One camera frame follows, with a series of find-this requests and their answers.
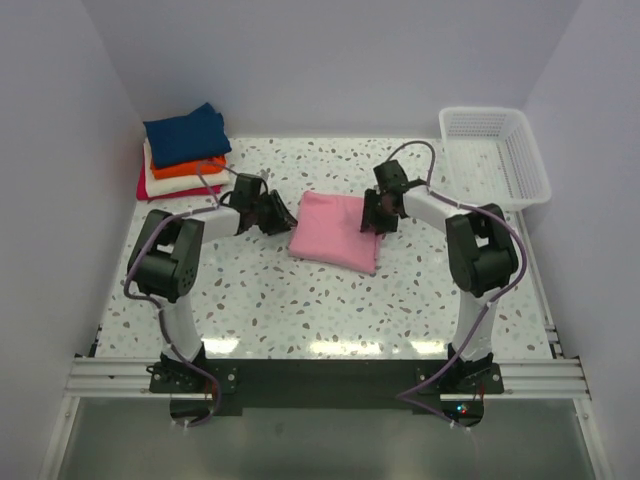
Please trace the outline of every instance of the folded pink cloth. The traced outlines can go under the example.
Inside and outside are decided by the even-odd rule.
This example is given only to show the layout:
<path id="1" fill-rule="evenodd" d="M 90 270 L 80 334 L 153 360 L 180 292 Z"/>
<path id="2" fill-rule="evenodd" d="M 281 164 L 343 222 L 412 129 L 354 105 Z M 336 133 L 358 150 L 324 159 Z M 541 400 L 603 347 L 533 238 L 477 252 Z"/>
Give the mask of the folded pink cloth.
<path id="1" fill-rule="evenodd" d="M 360 233 L 363 206 L 360 197 L 305 192 L 289 253 L 374 273 L 380 237 L 371 232 Z"/>

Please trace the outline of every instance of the speckled white table surface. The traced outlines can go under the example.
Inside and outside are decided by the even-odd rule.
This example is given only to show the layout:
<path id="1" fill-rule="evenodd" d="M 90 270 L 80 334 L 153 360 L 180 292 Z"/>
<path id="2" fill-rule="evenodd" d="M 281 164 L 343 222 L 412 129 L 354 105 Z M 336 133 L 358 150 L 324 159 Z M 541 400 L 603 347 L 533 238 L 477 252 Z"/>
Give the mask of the speckled white table surface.
<path id="1" fill-rule="evenodd" d="M 230 166 L 268 175 L 295 215 L 306 190 L 362 196 L 372 168 L 404 140 L 361 138 L 233 139 Z M 434 187 L 448 191 L 442 144 Z M 396 157 L 408 176 L 424 178 L 430 154 L 412 146 Z M 161 339 L 154 311 L 124 297 L 131 247 L 147 212 L 182 212 L 205 197 L 139 202 L 116 281 L 102 318 L 96 356 L 155 358 Z M 515 219 L 507 215 L 516 226 Z M 458 316 L 459 291 L 442 233 L 412 219 L 382 241 L 378 270 L 358 274 L 290 257 L 290 233 L 267 237 L 257 227 L 207 244 L 201 253 L 192 307 L 207 356 L 235 358 L 444 358 Z M 551 352 L 544 313 L 528 273 L 498 307 L 497 359 L 546 359 Z"/>

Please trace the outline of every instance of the white wall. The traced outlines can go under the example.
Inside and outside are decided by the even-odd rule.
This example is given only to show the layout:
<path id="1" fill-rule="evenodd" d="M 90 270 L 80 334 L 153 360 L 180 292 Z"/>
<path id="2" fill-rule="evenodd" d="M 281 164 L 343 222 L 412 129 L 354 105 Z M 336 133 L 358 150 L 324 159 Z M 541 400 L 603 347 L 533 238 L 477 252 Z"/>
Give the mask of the white wall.
<path id="1" fill-rule="evenodd" d="M 640 3 L 584 0 L 526 107 L 554 190 L 527 222 L 620 478 L 638 478 Z"/>
<path id="2" fill-rule="evenodd" d="M 579 0 L 83 0 L 144 119 L 207 99 L 242 135 L 439 135 L 522 107 Z"/>
<path id="3" fill-rule="evenodd" d="M 36 478 L 133 207 L 141 124 L 77 0 L 0 2 L 0 477 Z"/>

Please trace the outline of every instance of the orange cloth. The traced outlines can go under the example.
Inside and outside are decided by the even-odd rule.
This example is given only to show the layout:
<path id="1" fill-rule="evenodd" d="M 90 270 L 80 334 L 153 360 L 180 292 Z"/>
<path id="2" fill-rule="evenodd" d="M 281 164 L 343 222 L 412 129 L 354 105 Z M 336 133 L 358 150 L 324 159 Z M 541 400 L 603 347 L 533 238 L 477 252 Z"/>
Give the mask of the orange cloth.
<path id="1" fill-rule="evenodd" d="M 210 160 L 218 162 L 222 165 L 227 164 L 227 160 L 224 158 L 224 155 L 220 157 L 213 157 Z M 161 178 L 186 177 L 187 175 L 196 175 L 198 163 L 200 163 L 201 161 L 202 160 L 194 160 L 193 162 L 180 163 L 178 165 L 172 165 L 167 168 L 156 168 L 156 166 L 153 164 L 152 158 L 151 173 L 153 173 L 153 176 L 156 178 L 156 180 L 160 180 Z M 222 170 L 222 167 L 212 165 L 210 163 L 205 163 L 204 165 L 202 165 L 202 167 L 200 167 L 200 173 L 202 175 L 220 173 Z"/>

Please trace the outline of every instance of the stack of folded cloth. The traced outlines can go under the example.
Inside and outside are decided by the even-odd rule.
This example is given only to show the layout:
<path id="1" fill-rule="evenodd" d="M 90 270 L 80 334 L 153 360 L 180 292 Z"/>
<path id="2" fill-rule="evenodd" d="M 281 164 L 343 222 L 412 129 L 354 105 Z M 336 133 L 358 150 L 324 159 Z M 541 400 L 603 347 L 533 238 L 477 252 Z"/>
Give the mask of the stack of folded cloth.
<path id="1" fill-rule="evenodd" d="M 202 164 L 200 173 L 216 192 L 229 183 L 224 155 L 231 151 L 224 133 L 224 119 L 205 103 L 188 115 L 144 122 L 144 164 L 140 170 L 136 197 L 138 200 L 173 198 L 187 195 L 208 195 L 196 174 L 203 160 L 217 164 Z"/>

